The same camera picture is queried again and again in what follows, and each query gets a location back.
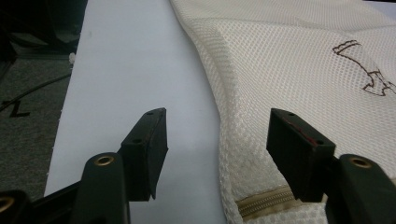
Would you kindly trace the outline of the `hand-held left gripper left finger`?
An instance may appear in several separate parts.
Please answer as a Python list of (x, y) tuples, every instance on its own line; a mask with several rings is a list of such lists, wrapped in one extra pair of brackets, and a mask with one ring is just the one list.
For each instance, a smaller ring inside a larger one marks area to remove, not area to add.
[(85, 163), (70, 224), (130, 224), (129, 203), (156, 197), (167, 151), (166, 109), (144, 113), (117, 152)]

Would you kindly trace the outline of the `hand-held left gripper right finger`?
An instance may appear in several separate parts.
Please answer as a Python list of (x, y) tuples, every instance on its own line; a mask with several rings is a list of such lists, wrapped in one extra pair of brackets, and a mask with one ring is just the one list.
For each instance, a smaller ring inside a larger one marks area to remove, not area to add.
[(266, 149), (295, 199), (325, 201), (329, 224), (396, 224), (396, 185), (374, 161), (334, 156), (335, 143), (296, 114), (273, 108)]

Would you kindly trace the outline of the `cream mesh laundry bag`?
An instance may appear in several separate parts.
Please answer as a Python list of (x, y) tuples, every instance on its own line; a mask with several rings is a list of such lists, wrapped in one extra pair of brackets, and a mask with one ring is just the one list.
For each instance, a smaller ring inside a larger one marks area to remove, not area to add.
[(266, 148), (270, 112), (297, 114), (337, 154), (375, 161), (396, 184), (396, 20), (363, 0), (170, 0), (197, 48), (220, 117), (228, 224), (327, 224)]

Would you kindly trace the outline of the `white table board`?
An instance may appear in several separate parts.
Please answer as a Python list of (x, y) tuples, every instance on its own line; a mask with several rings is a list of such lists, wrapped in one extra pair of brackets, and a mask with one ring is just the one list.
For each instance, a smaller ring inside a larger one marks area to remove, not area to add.
[(226, 224), (219, 193), (219, 112), (197, 50), (169, 0), (89, 0), (60, 117), (46, 192), (116, 151), (141, 116), (167, 111), (157, 197), (132, 224)]

